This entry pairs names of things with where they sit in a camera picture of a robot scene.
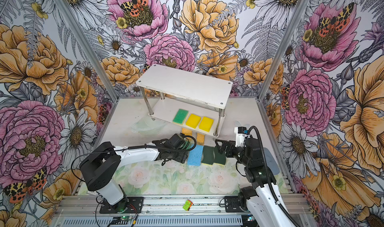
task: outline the white shelf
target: white shelf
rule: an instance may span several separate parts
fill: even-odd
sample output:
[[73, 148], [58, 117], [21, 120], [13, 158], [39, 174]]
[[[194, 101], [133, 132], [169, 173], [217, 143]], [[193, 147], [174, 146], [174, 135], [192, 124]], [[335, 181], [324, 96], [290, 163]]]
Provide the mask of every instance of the white shelf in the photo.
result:
[[136, 84], [219, 109], [225, 109], [232, 88], [231, 81], [157, 64], [152, 65]]
[[[215, 112], [209, 109], [204, 109], [202, 107], [198, 107], [192, 104], [188, 104], [188, 103], [181, 102], [175, 99], [170, 99], [170, 98], [159, 99], [159, 101], [156, 103], [156, 105], [152, 109], [153, 109], [153, 115], [151, 116], [152, 118], [161, 119], [169, 123], [173, 123], [173, 119], [175, 118], [175, 115], [179, 109], [188, 110], [189, 111], [188, 115], [185, 118], [184, 123], [180, 126], [182, 126], [183, 128], [191, 129], [192, 131], [205, 134], [205, 135], [214, 136], [214, 131], [216, 129], [218, 118], [219, 118], [218, 112]], [[207, 132], [199, 129], [199, 125], [196, 128], [191, 128], [189, 126], [186, 126], [185, 123], [191, 114], [198, 115], [201, 118], [208, 117], [210, 119], [213, 119], [214, 123], [212, 124], [210, 131]], [[224, 118], [225, 117], [221, 117], [220, 125], [218, 128], [218, 134], [220, 134], [220, 130], [221, 130], [221, 127], [223, 126]]]

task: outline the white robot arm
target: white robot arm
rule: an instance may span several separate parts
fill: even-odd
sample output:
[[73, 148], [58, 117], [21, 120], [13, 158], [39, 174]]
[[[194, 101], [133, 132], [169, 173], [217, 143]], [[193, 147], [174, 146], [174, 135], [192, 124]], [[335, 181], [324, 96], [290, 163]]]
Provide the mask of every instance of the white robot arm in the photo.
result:
[[[249, 134], [252, 128], [257, 130], [255, 127], [248, 131], [244, 127], [235, 128], [236, 141], [215, 141], [219, 152], [225, 151], [227, 157], [235, 157], [244, 164], [246, 177], [252, 183], [252, 186], [240, 190], [240, 205], [250, 211], [260, 227], [298, 227], [286, 211], [276, 180], [266, 166], [260, 136], [255, 139]], [[192, 138], [175, 134], [171, 139], [135, 147], [114, 147], [105, 142], [81, 162], [80, 170], [88, 189], [97, 191], [110, 205], [115, 205], [124, 198], [122, 189], [112, 179], [117, 168], [141, 161], [164, 160], [164, 165], [165, 160], [172, 159], [184, 163], [188, 157], [188, 150], [183, 147], [185, 137]]]

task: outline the blue sponge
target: blue sponge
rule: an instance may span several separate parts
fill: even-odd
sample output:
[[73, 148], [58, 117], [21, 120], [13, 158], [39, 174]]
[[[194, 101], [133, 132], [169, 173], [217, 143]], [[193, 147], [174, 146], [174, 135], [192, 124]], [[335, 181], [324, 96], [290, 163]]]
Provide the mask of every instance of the blue sponge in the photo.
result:
[[204, 146], [202, 145], [196, 145], [196, 147], [189, 152], [187, 160], [188, 165], [200, 166], [201, 156], [203, 155], [203, 148]]

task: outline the scrub pad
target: scrub pad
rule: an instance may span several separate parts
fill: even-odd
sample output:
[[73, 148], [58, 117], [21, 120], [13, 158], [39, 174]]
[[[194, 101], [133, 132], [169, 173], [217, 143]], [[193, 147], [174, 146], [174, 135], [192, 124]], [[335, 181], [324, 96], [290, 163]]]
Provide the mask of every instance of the scrub pad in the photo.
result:
[[211, 130], [212, 124], [214, 124], [213, 119], [203, 117], [203, 120], [199, 125], [199, 129], [209, 132], [209, 130]]
[[176, 114], [175, 118], [173, 119], [173, 122], [175, 124], [182, 125], [184, 123], [184, 120], [187, 117], [187, 115], [188, 115], [188, 111], [187, 110], [179, 109], [177, 111], [177, 114]]
[[200, 166], [203, 148], [204, 146], [202, 145], [196, 145], [196, 147], [189, 152], [187, 165]]
[[204, 145], [204, 134], [197, 133], [196, 142], [197, 144]]
[[187, 122], [185, 123], [186, 126], [190, 126], [191, 128], [196, 128], [197, 125], [199, 124], [201, 120], [201, 117], [200, 116], [197, 116], [195, 114], [191, 114], [189, 116], [189, 119], [187, 120]]
[[214, 147], [211, 146], [204, 146], [203, 149], [203, 160], [201, 163], [207, 164], [207, 165], [213, 165], [214, 164]]
[[185, 135], [192, 136], [192, 130], [187, 129], [187, 128], [182, 128], [181, 133], [184, 133]]
[[217, 163], [217, 164], [220, 164], [220, 165], [225, 165], [227, 161], [227, 158], [225, 157], [225, 153], [223, 152], [222, 154], [220, 154], [218, 152], [218, 147], [216, 146], [215, 147], [215, 160], [214, 160], [214, 163]]

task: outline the yellow sponge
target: yellow sponge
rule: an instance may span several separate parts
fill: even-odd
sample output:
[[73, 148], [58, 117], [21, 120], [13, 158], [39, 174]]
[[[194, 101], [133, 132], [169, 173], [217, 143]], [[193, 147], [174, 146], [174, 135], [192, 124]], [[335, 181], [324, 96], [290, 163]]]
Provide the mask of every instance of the yellow sponge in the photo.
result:
[[190, 126], [191, 128], [196, 128], [197, 125], [199, 124], [201, 120], [201, 117], [200, 116], [197, 116], [195, 114], [191, 114], [189, 116], [189, 119], [187, 120], [187, 122], [185, 123], [186, 126]]
[[197, 142], [198, 145], [203, 145], [204, 146], [204, 134], [197, 133], [196, 142]]
[[187, 128], [182, 128], [181, 133], [184, 133], [185, 135], [192, 136], [192, 130], [187, 129]]
[[213, 119], [203, 117], [203, 120], [199, 125], [199, 129], [209, 132], [209, 130], [211, 130], [212, 124], [214, 124]]

